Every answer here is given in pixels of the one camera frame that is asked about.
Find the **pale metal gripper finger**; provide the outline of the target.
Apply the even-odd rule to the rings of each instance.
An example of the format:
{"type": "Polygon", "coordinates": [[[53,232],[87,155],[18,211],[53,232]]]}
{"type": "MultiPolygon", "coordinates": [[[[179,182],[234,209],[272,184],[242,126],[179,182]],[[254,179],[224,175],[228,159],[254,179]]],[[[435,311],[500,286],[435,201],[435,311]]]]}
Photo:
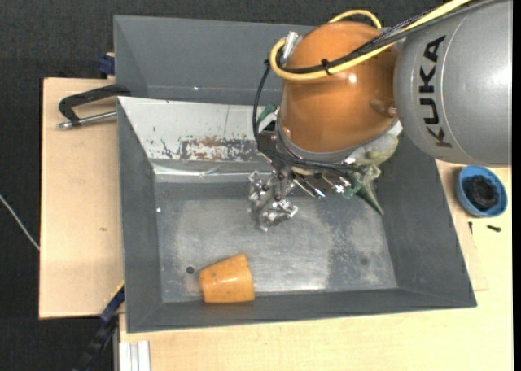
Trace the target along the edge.
{"type": "Polygon", "coordinates": [[[266,227],[271,228],[292,219],[298,212],[298,207],[286,198],[273,199],[266,209],[266,227]]]}
{"type": "Polygon", "coordinates": [[[258,230],[263,232],[268,231],[268,224],[265,216],[265,205],[267,202],[267,198],[265,194],[267,190],[265,189],[266,184],[261,179],[260,173],[258,171],[253,171],[247,177],[248,183],[248,214],[254,221],[255,227],[258,230]]]}

